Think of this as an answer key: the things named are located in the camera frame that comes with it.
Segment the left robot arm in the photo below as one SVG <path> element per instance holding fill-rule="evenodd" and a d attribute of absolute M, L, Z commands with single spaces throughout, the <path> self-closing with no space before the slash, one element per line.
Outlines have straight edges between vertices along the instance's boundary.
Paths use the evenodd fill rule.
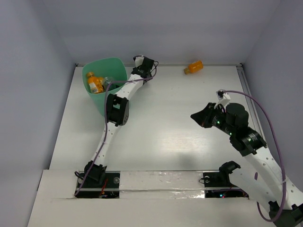
<path fill-rule="evenodd" d="M 144 55 L 133 58 L 130 76 L 119 58 L 106 58 L 87 64 L 82 78 L 87 93 L 105 119 L 105 128 L 92 159 L 84 167 L 84 181 L 99 187 L 105 181 L 106 153 L 110 142 L 129 117 L 129 101 L 135 92 L 157 73 L 158 61 Z"/>

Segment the clear water bottle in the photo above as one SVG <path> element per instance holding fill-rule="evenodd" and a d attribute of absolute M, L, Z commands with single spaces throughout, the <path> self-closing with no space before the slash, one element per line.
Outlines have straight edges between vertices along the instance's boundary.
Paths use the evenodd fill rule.
<path fill-rule="evenodd" d="M 108 89 L 109 91 L 118 88 L 119 85 L 117 85 L 116 83 L 113 83 L 113 81 L 114 81 L 114 78 L 112 78 L 112 77 L 105 77 L 103 79 L 103 82 L 102 82 L 104 90 L 106 90 L 108 87 L 109 87 L 109 89 Z"/>

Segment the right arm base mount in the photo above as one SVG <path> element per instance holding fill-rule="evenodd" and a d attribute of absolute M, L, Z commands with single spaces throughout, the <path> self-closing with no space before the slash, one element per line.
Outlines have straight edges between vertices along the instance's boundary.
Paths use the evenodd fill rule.
<path fill-rule="evenodd" d="M 234 161 L 222 164 L 218 171 L 203 173 L 198 181 L 205 187 L 206 198 L 248 198 L 249 195 L 230 182 L 229 175 L 241 166 Z"/>

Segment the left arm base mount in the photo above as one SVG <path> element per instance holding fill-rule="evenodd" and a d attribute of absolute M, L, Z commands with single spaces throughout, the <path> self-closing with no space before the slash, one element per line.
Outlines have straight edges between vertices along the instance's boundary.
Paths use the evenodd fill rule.
<path fill-rule="evenodd" d="M 84 171 L 74 172 L 77 177 L 75 197 L 81 199 L 118 199 L 120 172 L 107 171 L 102 165 L 88 162 Z"/>

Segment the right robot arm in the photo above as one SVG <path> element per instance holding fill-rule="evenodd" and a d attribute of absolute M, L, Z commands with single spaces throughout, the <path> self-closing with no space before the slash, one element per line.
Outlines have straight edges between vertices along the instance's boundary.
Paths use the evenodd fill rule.
<path fill-rule="evenodd" d="M 244 190 L 267 211 L 277 227 L 295 227 L 303 222 L 303 193 L 286 176 L 272 157 L 265 140 L 249 127 L 249 113 L 244 106 L 231 103 L 224 108 L 216 103 L 194 114 L 193 119 L 203 128 L 216 127 L 229 136 L 231 145 L 255 169 L 245 173 L 234 161 L 219 168 L 218 180 L 222 185 L 233 184 Z"/>

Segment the orange juice bottle blue label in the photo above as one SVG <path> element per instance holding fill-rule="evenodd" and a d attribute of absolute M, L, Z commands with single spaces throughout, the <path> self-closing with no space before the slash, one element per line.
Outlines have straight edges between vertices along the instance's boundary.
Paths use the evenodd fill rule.
<path fill-rule="evenodd" d="M 104 78 L 103 77 L 97 77 L 97 79 L 98 79 L 98 81 L 99 81 L 99 84 L 101 85 L 101 86 L 103 86 L 103 84 L 104 84 Z"/>

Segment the small orange juice bottle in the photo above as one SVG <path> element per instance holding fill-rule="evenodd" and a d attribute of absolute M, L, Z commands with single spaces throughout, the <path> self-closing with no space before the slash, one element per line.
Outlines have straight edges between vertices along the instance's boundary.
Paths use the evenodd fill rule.
<path fill-rule="evenodd" d="M 92 94 L 99 94 L 104 92 L 104 87 L 99 84 L 94 72 L 88 72 L 86 74 L 88 86 Z"/>

